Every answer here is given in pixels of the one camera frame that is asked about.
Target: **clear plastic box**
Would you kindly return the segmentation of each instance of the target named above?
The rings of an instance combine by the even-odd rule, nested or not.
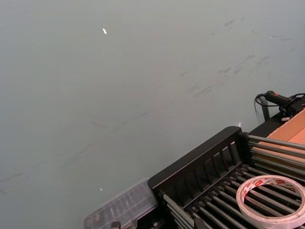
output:
[[[83,228],[110,229],[112,222],[120,221],[122,229],[135,229],[138,219],[157,207],[147,181],[141,180],[84,217]]]

